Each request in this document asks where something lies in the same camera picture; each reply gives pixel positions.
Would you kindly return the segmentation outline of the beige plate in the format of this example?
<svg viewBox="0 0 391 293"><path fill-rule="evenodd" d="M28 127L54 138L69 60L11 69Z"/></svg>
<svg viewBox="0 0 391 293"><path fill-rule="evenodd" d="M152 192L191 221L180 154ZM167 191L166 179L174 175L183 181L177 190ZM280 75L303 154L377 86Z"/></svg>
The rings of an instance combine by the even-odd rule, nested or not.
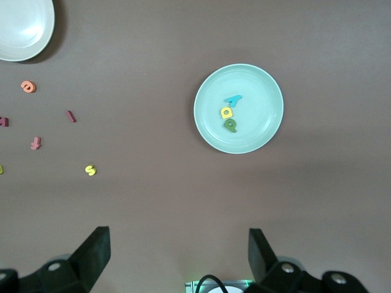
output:
<svg viewBox="0 0 391 293"><path fill-rule="evenodd" d="M0 60L21 62L37 56L54 27L53 0L0 0Z"/></svg>

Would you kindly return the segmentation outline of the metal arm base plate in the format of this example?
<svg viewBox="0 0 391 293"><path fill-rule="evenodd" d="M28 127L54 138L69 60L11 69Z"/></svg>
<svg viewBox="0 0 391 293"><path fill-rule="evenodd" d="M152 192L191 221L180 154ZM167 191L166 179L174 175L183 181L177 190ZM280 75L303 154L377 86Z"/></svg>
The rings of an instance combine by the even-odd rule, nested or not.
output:
<svg viewBox="0 0 391 293"><path fill-rule="evenodd" d="M191 281L185 284L185 293L196 293L199 281ZM228 293L244 293L253 283L252 280L224 280L222 284ZM220 285L212 279L205 280L199 289L199 293L224 293Z"/></svg>

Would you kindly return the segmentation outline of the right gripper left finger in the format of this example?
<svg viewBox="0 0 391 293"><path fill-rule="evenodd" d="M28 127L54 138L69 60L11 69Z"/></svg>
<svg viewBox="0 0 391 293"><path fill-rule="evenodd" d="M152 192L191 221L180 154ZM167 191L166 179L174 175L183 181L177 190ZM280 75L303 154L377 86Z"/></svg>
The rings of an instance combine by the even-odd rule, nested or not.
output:
<svg viewBox="0 0 391 293"><path fill-rule="evenodd" d="M90 293L110 260L110 230L97 227L68 257L56 258L25 277L0 269L0 293Z"/></svg>

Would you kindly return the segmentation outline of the green plate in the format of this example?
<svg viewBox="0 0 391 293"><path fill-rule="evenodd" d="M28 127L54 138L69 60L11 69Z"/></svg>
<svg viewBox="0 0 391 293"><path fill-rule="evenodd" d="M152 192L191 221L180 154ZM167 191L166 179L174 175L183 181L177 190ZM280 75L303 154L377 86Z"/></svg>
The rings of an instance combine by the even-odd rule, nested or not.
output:
<svg viewBox="0 0 391 293"><path fill-rule="evenodd" d="M236 133L224 128L221 109L224 100L243 97L233 110ZM259 67L238 63L209 75L195 96L193 114L201 137L211 147L229 154L244 154L266 145L283 119L284 102L278 83Z"/></svg>

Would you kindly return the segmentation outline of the brown table cover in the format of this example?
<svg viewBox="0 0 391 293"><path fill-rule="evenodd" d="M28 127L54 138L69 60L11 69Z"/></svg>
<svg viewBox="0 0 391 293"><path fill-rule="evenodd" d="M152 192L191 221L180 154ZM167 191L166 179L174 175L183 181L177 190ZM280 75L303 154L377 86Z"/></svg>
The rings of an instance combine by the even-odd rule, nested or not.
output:
<svg viewBox="0 0 391 293"><path fill-rule="evenodd" d="M184 293L206 274L250 279L260 228L316 277L391 293L391 0L54 7L40 55L0 60L0 266L29 274L108 226L93 293ZM240 155L193 118L202 82L233 63L267 71L284 98L273 139Z"/></svg>

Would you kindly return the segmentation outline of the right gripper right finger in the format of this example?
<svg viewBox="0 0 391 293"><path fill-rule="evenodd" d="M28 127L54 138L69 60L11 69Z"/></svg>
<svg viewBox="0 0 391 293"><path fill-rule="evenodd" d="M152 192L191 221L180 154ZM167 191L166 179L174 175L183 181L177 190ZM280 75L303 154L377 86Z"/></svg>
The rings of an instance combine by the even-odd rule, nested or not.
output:
<svg viewBox="0 0 391 293"><path fill-rule="evenodd" d="M280 261L261 229L251 228L248 260L254 277L244 293L367 293L354 276L327 271L320 279L291 261Z"/></svg>

